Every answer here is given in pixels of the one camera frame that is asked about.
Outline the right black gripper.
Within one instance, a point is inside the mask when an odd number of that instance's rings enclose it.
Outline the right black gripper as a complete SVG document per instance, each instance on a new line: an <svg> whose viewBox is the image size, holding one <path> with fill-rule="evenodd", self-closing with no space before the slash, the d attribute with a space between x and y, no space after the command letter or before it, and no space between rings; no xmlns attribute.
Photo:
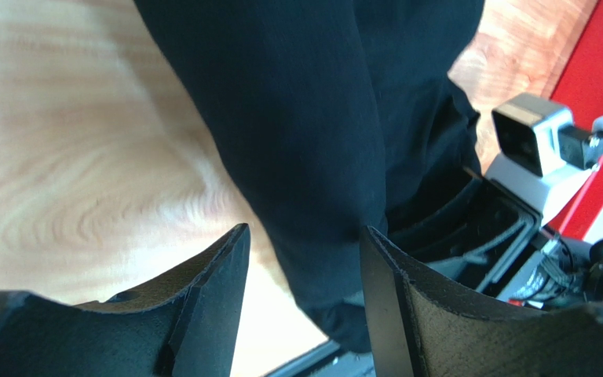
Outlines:
<svg viewBox="0 0 603 377"><path fill-rule="evenodd" d="M562 236L541 213L474 172L425 218L389 234L403 252L469 289L514 305L603 302L603 239Z"/></svg>

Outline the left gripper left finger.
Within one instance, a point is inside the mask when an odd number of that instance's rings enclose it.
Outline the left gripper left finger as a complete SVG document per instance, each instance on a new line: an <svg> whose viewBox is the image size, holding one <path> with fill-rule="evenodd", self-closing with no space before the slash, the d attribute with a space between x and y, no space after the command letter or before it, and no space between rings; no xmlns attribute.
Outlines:
<svg viewBox="0 0 603 377"><path fill-rule="evenodd" d="M250 251L239 224L105 302L0 291L0 376L227 376Z"/></svg>

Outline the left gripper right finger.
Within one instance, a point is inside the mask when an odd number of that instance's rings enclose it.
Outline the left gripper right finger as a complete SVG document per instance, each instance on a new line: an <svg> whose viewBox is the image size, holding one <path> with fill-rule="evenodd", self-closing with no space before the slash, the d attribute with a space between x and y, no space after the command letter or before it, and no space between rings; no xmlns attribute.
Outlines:
<svg viewBox="0 0 603 377"><path fill-rule="evenodd" d="M379 376L603 376L603 302L557 312L475 292L360 237L367 328Z"/></svg>

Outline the black t-shirt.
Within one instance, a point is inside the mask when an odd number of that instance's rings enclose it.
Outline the black t-shirt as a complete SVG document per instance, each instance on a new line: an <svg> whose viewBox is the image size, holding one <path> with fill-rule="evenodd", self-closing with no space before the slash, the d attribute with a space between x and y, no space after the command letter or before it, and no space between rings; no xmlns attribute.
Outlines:
<svg viewBox="0 0 603 377"><path fill-rule="evenodd" d="M371 350L360 232L422 220L480 168L449 71L482 1L139 1L297 306Z"/></svg>

